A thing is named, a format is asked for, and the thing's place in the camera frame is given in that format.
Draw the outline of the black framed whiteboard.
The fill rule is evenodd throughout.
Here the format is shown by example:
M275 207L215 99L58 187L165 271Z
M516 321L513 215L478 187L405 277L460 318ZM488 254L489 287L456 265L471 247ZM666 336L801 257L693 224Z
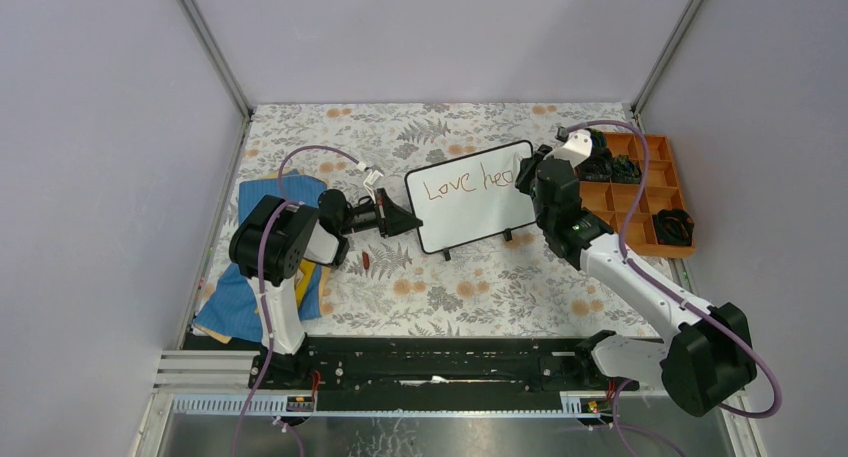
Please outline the black framed whiteboard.
M440 254L531 225L531 198L515 187L527 140L414 169L404 177L423 253Z

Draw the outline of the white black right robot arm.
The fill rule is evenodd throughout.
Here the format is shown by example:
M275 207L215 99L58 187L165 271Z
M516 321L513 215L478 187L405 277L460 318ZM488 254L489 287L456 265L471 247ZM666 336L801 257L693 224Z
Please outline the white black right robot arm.
M702 416L757 376L745 314L720 307L649 268L619 234L582 204L569 161L543 145L516 160L516 189L529 196L549 250L600 281L657 332L650 342L601 331L581 345L575 379L597 389L610 378L659 387L683 411Z

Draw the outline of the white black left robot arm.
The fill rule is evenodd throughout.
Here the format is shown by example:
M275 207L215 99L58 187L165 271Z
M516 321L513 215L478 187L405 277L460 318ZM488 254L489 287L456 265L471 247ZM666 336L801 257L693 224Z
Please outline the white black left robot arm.
M295 297L301 263L337 268L346 259L351 234L375 229L388 238L422 226L383 188L356 204L337 189L321 193L315 205L273 195L258 201L235 231L229 257L254 290L261 343L278 354L271 372L282 385L299 387L310 374L308 358L298 353L306 338Z

